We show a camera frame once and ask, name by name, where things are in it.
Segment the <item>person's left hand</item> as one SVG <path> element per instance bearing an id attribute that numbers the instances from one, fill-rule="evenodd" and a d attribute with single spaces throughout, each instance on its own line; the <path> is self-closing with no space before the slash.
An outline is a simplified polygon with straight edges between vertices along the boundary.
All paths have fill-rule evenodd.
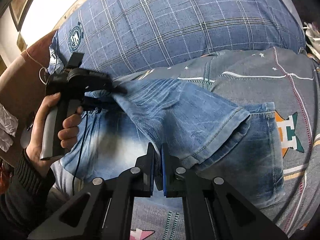
<path id="1" fill-rule="evenodd" d="M 36 113 L 30 143 L 26 148 L 26 154 L 31 164 L 43 178 L 46 177 L 50 166 L 60 159 L 59 157 L 54 157 L 49 160 L 41 159 L 41 154 L 44 152 L 43 148 L 48 148 L 48 143 L 46 143 L 47 137 L 57 135 L 61 147 L 71 150 L 77 142 L 79 133 L 78 126 L 80 125 L 81 114 L 83 113 L 83 108 L 81 106 L 77 108 L 74 114 L 63 121 L 60 131 L 49 131 L 49 126 L 46 124 L 47 116 L 53 107 L 57 105 L 60 96 L 60 93 L 56 93 L 44 97 L 39 110 Z"/>

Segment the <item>dark knit sleeve forearm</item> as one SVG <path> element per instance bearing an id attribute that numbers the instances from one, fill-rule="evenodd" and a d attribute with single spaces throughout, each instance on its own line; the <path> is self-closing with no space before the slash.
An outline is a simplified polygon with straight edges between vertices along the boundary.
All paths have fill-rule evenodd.
<path id="1" fill-rule="evenodd" d="M 1 194 L 1 239 L 26 239 L 46 220 L 48 194 L 54 183 L 52 170 L 41 176 L 23 150 L 12 182 Z"/>

